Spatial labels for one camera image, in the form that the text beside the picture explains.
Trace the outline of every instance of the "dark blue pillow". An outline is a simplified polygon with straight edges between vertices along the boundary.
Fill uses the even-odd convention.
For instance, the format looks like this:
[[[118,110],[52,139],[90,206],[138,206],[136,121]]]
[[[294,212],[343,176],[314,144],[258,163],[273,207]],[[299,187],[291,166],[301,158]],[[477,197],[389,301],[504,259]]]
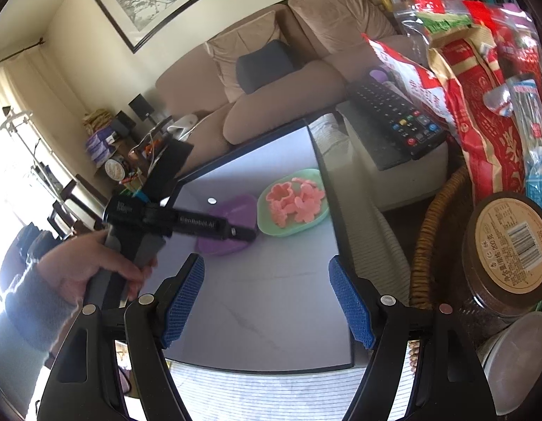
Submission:
[[[280,40],[273,40],[236,62],[236,79],[242,90],[251,94],[258,88],[299,69],[295,53]]]

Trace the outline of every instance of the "black handle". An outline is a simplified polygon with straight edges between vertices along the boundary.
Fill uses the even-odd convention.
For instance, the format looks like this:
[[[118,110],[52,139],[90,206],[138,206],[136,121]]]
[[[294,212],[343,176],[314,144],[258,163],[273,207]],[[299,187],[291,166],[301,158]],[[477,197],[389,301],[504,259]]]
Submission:
[[[140,268],[148,264],[164,245],[165,240],[161,236],[115,226],[109,230],[105,240],[106,247],[121,253]],[[88,282],[84,305],[93,303],[101,310],[116,309],[121,300],[126,301],[127,291],[127,281],[121,275],[101,269]]]

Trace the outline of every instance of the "curtain rod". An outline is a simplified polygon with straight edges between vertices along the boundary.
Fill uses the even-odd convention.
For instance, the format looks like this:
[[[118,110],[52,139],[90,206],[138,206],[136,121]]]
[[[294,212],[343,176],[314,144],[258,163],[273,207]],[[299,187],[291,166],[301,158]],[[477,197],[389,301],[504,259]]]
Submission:
[[[40,38],[39,41],[36,42],[35,44],[33,44],[33,45],[29,46],[29,47],[25,47],[22,50],[18,50],[16,53],[14,53],[12,55],[8,55],[5,58],[2,58],[2,60],[0,60],[0,63],[2,63],[3,61],[9,60],[10,58],[15,57],[16,55],[21,54],[22,52],[25,52],[26,50],[33,49],[34,47],[40,46],[41,44],[44,44],[44,43],[45,43],[45,40],[43,38]]]

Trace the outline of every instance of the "blue textured gripper pad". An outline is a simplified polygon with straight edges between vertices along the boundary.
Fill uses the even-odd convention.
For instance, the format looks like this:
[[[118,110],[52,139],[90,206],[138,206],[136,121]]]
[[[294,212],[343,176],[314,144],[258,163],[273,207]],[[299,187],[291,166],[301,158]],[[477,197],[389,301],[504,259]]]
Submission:
[[[370,327],[370,314],[341,266],[339,256],[334,256],[329,261],[329,282],[343,309],[354,339],[362,342],[365,348],[372,348],[375,339]]]
[[[174,340],[181,337],[189,313],[205,280],[205,261],[197,258],[181,288],[175,295],[172,306],[166,312],[166,329],[161,337],[162,348],[169,348]]]

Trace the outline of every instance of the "hand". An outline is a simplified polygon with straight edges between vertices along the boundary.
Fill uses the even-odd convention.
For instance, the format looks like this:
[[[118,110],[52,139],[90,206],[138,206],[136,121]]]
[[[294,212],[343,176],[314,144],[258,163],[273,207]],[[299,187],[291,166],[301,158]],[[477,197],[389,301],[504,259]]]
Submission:
[[[129,280],[128,297],[134,300],[157,265],[156,259],[141,271],[123,255],[104,246],[106,237],[105,230],[64,242],[43,256],[36,269],[52,289],[72,304],[84,298],[89,279],[101,268]]]

